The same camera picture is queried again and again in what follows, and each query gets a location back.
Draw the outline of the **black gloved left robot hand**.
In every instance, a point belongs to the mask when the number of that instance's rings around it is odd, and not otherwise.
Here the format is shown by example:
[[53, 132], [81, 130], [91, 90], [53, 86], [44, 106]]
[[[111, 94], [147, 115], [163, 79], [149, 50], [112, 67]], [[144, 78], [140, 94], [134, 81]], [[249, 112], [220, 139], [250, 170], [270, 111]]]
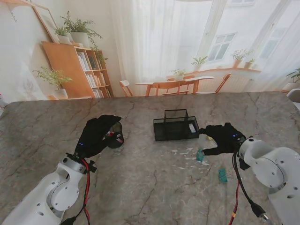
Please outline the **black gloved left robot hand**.
[[79, 158], [90, 158], [109, 147], [115, 149], [124, 143], [121, 117], [101, 115], [87, 121], [78, 140], [74, 155]]

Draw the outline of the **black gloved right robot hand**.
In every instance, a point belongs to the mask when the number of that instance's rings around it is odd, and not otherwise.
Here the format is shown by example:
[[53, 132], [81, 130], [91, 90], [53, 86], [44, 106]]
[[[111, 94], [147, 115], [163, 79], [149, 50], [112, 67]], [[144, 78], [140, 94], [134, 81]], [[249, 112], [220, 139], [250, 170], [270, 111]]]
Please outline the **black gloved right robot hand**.
[[229, 122], [223, 126], [208, 125], [206, 128], [199, 129], [198, 133], [211, 137], [217, 144], [215, 148], [202, 150], [202, 153], [206, 156], [238, 152], [240, 146], [246, 140], [246, 137]]

